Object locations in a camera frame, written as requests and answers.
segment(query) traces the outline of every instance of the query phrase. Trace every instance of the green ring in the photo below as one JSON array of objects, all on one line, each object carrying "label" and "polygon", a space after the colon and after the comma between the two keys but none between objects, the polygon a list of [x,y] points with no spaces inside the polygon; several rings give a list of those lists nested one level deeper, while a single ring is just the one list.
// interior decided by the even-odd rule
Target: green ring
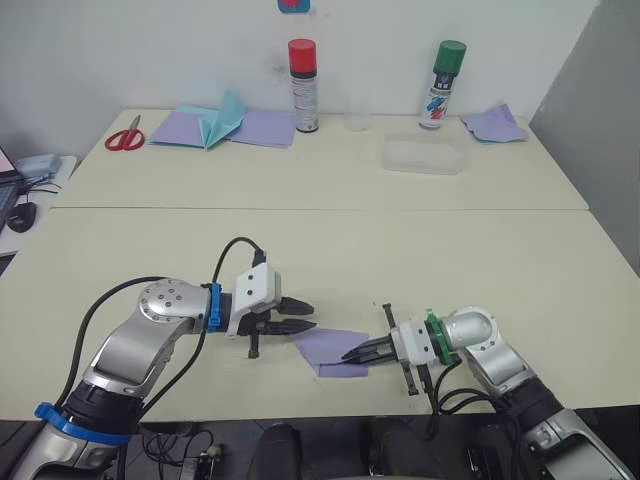
[{"label": "green ring", "polygon": [[451,352],[449,351],[449,345],[447,344],[447,339],[444,336],[444,332],[442,331],[442,323],[438,320],[438,317],[435,316],[433,310],[430,308],[427,309],[427,321],[425,324],[431,325],[433,329],[433,333],[436,335],[436,340],[438,341],[438,345],[440,346],[440,363],[443,365],[451,365],[453,363],[453,358],[451,357]]}]

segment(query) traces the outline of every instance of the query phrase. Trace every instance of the computer mouse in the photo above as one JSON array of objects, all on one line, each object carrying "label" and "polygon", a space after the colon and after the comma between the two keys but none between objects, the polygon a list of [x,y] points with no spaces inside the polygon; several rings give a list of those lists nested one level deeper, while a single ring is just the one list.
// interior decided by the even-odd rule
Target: computer mouse
[{"label": "computer mouse", "polygon": [[14,232],[26,232],[33,226],[33,222],[36,221],[37,210],[38,206],[33,202],[16,205],[9,210],[9,215],[7,215],[7,227]]}]

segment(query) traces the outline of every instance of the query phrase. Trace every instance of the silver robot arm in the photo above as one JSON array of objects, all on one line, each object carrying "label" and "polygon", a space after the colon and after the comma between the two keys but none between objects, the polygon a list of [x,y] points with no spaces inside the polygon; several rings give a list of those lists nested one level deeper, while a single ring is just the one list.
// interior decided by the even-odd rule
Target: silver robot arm
[{"label": "silver robot arm", "polygon": [[505,399],[519,412],[516,419],[524,427],[524,441],[530,451],[544,458],[552,478],[635,478],[580,417],[563,408],[544,387],[531,367],[504,341],[488,311],[466,307],[441,321],[447,343],[465,353],[487,392]]},{"label": "silver robot arm", "polygon": [[43,403],[46,424],[13,470],[12,480],[33,480],[45,467],[83,471],[108,468],[129,442],[143,414],[143,400],[186,334],[225,331],[251,336],[250,358],[260,334],[290,334],[315,326],[287,319],[270,322],[270,309],[306,315],[310,305],[280,292],[280,275],[260,263],[240,275],[233,294],[218,284],[191,285],[163,279],[144,288],[137,305],[104,342],[61,408]]},{"label": "silver robot arm", "polygon": [[369,340],[348,352],[348,363],[376,364],[396,360],[402,365],[409,394],[418,390],[410,366],[418,373],[440,361],[452,362],[462,352],[474,376],[489,395],[505,405],[523,432],[529,451],[541,456],[556,480],[633,480],[635,477],[597,435],[563,408],[533,369],[502,338],[493,316],[483,308],[466,307],[438,319],[411,318],[395,325],[391,306],[384,305],[391,327],[388,337]]}]

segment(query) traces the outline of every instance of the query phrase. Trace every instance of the plastic container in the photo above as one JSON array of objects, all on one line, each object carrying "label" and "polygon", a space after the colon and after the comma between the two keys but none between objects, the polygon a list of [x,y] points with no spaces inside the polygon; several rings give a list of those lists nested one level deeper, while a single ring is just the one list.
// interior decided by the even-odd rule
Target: plastic container
[{"label": "plastic container", "polygon": [[451,135],[418,129],[416,132],[384,132],[379,144],[386,170],[434,175],[456,175],[467,164],[467,146]]}]

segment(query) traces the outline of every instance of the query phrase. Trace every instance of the scissors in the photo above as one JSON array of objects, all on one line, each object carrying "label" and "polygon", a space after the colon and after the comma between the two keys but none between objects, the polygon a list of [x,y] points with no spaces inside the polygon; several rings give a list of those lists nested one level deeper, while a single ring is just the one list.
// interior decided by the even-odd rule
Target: scissors
[{"label": "scissors", "polygon": [[[140,148],[144,143],[144,134],[138,130],[138,123],[140,123],[140,115],[133,119],[128,129],[120,130],[107,138],[104,142],[107,150],[117,152],[119,150],[135,150],[136,148]],[[137,143],[133,143],[138,134],[140,134],[140,140],[138,140]]]}]

